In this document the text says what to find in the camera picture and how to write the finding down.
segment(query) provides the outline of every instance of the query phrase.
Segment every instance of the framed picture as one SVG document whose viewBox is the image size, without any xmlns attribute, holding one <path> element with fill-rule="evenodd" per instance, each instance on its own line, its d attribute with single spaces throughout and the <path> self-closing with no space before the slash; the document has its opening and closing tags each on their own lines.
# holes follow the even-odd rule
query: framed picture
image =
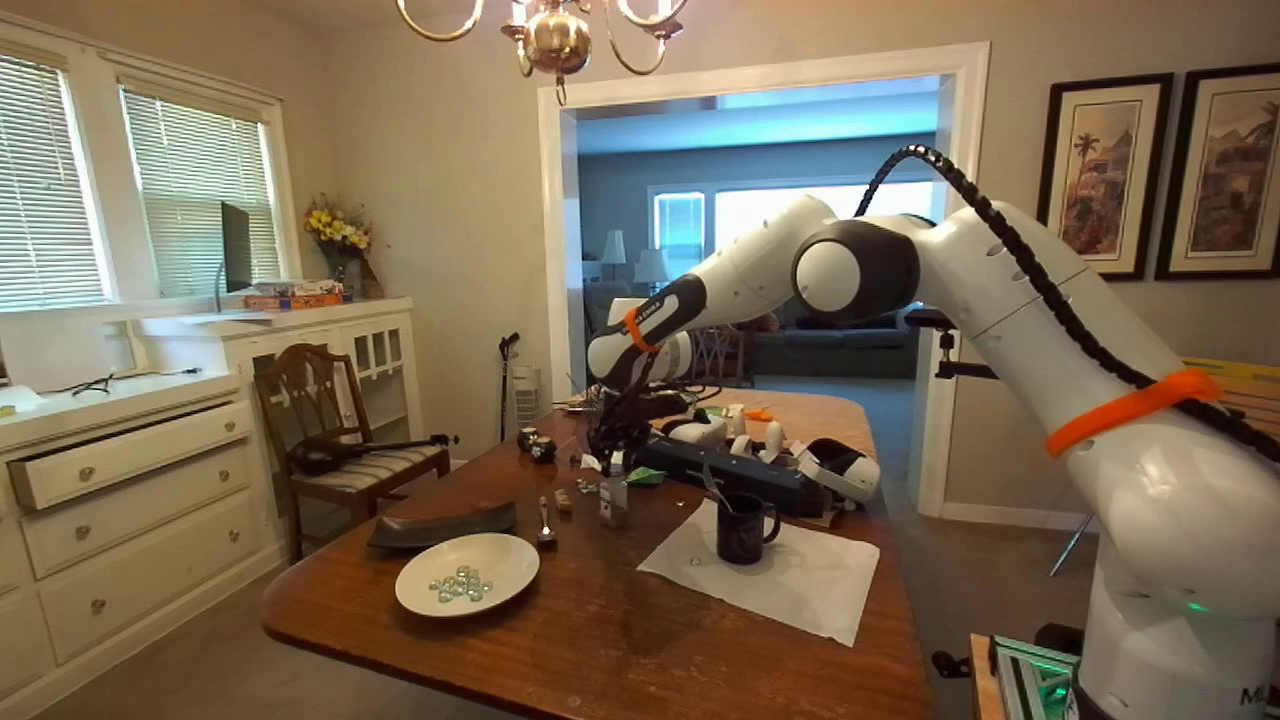
<svg viewBox="0 0 1280 720">
<path fill-rule="evenodd" d="M 1158 275 L 1280 275 L 1280 63 L 1188 73 Z"/>
<path fill-rule="evenodd" d="M 1048 86 L 1037 214 L 1108 278 L 1144 272 L 1169 92 L 1172 73 Z"/>
</svg>

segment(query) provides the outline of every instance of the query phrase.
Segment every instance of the door frame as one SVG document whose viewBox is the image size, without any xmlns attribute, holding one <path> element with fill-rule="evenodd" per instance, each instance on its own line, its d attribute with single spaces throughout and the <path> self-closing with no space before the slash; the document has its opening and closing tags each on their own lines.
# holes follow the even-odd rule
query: door frame
<svg viewBox="0 0 1280 720">
<path fill-rule="evenodd" d="M 941 76 L 941 149 L 975 175 L 979 168 L 979 127 L 989 96 L 989 45 L 941 45 L 834 59 L 789 59 L 757 69 L 720 73 L 660 73 L 542 86 L 542 188 L 546 188 L 546 272 L 547 272 L 547 391 L 558 399 L 584 386 L 584 272 L 582 272 L 582 193 L 578 193 L 578 113 L 625 106 L 625 105 L 669 105 L 727 92 L 775 92 L 813 84 L 855 84 L 894 76 Z M 912 494 L 921 517 L 941 517 L 944 473 L 952 447 L 952 405 L 958 385 L 935 379 L 935 346 L 921 332 L 918 360 L 918 447 L 912 447 Z"/>
</svg>

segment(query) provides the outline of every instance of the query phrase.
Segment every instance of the drawer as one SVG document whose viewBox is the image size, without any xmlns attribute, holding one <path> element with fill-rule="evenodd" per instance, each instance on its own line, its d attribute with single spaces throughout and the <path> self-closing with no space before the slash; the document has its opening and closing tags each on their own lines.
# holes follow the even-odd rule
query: drawer
<svg viewBox="0 0 1280 720">
<path fill-rule="evenodd" d="M 131 474 L 182 464 L 188 457 L 238 444 L 248 437 L 248 410 L 226 405 L 214 410 L 149 422 L 91 444 L 14 458 L 14 493 L 27 512 L 50 512 L 76 494 L 125 485 Z"/>
<path fill-rule="evenodd" d="M 55 661 L 145 620 L 153 606 L 248 560 L 251 493 L 238 493 L 182 522 L 165 522 L 39 582 Z"/>
<path fill-rule="evenodd" d="M 0 597 L 0 694 L 34 683 L 53 666 L 38 592 Z"/>
<path fill-rule="evenodd" d="M 55 508 L 27 519 L 34 566 L 38 574 L 53 574 L 83 557 L 233 494 L 238 486 L 248 486 L 248 444 L 172 464 L 83 504 Z"/>
</svg>

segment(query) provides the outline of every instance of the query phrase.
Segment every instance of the chandelier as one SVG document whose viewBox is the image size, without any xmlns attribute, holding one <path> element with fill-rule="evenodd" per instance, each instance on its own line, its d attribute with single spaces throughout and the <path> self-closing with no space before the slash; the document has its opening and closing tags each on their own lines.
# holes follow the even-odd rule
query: chandelier
<svg viewBox="0 0 1280 720">
<path fill-rule="evenodd" d="M 472 0 L 472 12 L 460 26 L 454 32 L 437 32 L 429 24 L 422 24 L 409 6 L 413 0 L 398 0 L 399 20 L 433 41 L 433 45 L 454 45 L 463 41 L 481 17 L 485 17 L 485 0 Z M 652 12 L 640 17 L 634 6 L 634 0 L 612 0 L 616 17 L 625 17 L 628 24 L 638 24 L 645 37 L 658 41 L 658 55 L 649 63 L 634 63 L 622 45 L 607 37 L 607 46 L 616 55 L 622 69 L 628 69 L 634 76 L 652 76 L 664 55 L 669 55 L 669 41 L 684 26 L 676 17 L 684 12 L 689 0 L 652 0 Z M 563 76 L 582 73 L 592 55 L 592 0 L 511 0 L 511 20 L 504 24 L 504 32 L 517 45 L 517 63 L 523 76 L 534 73 L 553 73 L 558 84 L 563 86 Z"/>
</svg>

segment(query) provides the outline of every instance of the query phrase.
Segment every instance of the plate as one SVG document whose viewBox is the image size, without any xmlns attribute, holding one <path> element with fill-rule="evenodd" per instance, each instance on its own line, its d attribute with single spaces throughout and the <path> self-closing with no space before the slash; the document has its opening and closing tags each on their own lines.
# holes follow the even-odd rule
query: plate
<svg viewBox="0 0 1280 720">
<path fill-rule="evenodd" d="M 542 571 L 523 536 L 472 530 L 425 548 L 398 574 L 398 599 L 418 616 L 481 616 L 521 597 Z"/>
</svg>

